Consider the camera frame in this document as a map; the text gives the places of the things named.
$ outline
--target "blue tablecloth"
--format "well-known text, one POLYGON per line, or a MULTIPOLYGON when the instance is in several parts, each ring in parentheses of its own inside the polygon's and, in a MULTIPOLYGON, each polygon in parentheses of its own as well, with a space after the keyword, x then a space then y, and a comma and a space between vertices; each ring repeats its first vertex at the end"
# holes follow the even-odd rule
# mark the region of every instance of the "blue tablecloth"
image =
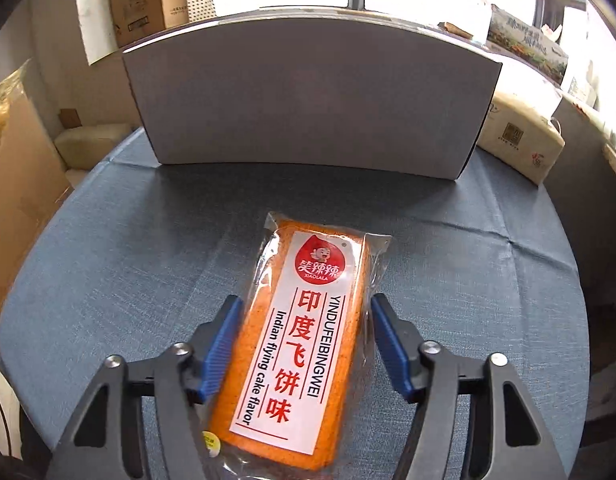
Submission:
MULTIPOLYGON (((155 356, 211 319, 227 294, 245 293, 271 210, 392 235, 379 291, 457 354, 504 352, 570 471, 586 413, 588 327, 575 260, 542 186, 479 149, 456 182, 321 166, 160 166, 142 130, 54 216, 3 309, 3 371, 51 447, 105 356, 155 356)), ((461 469, 468 403, 458 405, 447 478, 461 469)), ((341 449, 341 478, 389 479, 414 406, 379 361, 364 404, 354 442, 341 449)))

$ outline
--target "red logo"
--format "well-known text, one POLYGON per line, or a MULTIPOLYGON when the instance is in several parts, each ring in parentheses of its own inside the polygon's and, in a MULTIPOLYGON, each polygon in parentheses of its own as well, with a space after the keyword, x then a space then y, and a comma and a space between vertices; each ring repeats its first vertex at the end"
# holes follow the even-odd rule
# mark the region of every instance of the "red logo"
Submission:
POLYGON ((543 158, 544 156, 541 153, 533 153, 532 155, 533 164, 539 168, 543 162, 542 160, 543 158))
POLYGON ((297 251, 294 268, 304 282, 325 285, 341 275, 346 268, 346 259, 336 245, 312 235, 297 251))

